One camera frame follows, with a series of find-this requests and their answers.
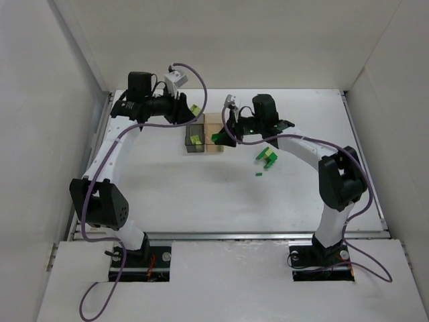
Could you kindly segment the lime lego piece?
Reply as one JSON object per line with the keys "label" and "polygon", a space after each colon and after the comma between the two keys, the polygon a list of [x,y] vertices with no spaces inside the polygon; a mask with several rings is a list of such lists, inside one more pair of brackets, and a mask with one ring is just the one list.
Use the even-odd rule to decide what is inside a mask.
{"label": "lime lego piece", "polygon": [[201,112],[201,108],[198,105],[192,105],[190,111],[197,116]]}

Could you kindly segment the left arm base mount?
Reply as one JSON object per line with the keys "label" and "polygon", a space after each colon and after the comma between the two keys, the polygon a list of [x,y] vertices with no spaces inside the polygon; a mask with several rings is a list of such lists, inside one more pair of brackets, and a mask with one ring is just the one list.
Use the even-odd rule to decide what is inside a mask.
{"label": "left arm base mount", "polygon": [[169,282],[171,261],[171,246],[151,246],[147,258],[128,251],[119,282]]}

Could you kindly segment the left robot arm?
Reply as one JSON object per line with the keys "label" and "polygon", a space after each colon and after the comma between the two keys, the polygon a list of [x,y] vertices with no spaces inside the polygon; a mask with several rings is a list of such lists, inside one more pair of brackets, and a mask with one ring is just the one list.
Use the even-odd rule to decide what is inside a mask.
{"label": "left robot arm", "polygon": [[125,251],[147,253],[145,232],[128,219],[129,203],[117,184],[131,147],[151,117],[167,121],[164,128],[189,125],[196,116],[179,88],[187,83],[184,64],[170,65],[164,77],[164,89],[158,95],[150,72],[130,72],[127,90],[111,108],[105,138],[92,164],[82,178],[72,179],[69,191],[81,223],[102,229],[106,241],[117,242]]}

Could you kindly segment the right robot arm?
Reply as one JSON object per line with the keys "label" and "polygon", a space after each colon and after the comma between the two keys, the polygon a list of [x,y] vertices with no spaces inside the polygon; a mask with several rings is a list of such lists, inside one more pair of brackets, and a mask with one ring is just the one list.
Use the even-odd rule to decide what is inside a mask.
{"label": "right robot arm", "polygon": [[317,172],[323,202],[320,223],[311,246],[296,248],[291,254],[298,257],[298,269],[333,265],[347,250],[349,215],[369,189],[357,152],[350,146],[342,148],[304,135],[294,123],[279,117],[269,94],[256,95],[252,103],[251,115],[243,117],[235,96],[228,95],[221,113],[223,128],[213,140],[217,145],[236,147],[245,144],[245,136],[259,135],[261,142],[297,157]]}

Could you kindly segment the green and lime lego cluster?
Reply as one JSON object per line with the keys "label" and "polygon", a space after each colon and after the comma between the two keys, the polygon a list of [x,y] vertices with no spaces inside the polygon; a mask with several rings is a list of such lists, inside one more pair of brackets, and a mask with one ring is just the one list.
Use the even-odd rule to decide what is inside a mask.
{"label": "green and lime lego cluster", "polygon": [[264,169],[270,168],[278,159],[278,155],[270,148],[264,148],[255,158],[257,161],[264,161]]}

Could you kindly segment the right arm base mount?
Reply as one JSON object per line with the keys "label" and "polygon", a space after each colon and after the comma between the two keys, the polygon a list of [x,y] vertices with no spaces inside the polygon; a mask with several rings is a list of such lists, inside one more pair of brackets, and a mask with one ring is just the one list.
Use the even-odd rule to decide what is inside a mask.
{"label": "right arm base mount", "polygon": [[313,245],[290,245],[287,258],[294,282],[354,282],[347,246],[329,254]]}

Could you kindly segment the small green lego piece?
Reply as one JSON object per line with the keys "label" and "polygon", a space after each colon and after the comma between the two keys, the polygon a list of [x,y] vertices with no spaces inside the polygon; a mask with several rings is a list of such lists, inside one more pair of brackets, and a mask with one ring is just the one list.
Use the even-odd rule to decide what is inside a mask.
{"label": "small green lego piece", "polygon": [[215,145],[223,145],[225,140],[225,133],[215,133],[211,136],[211,141]]}

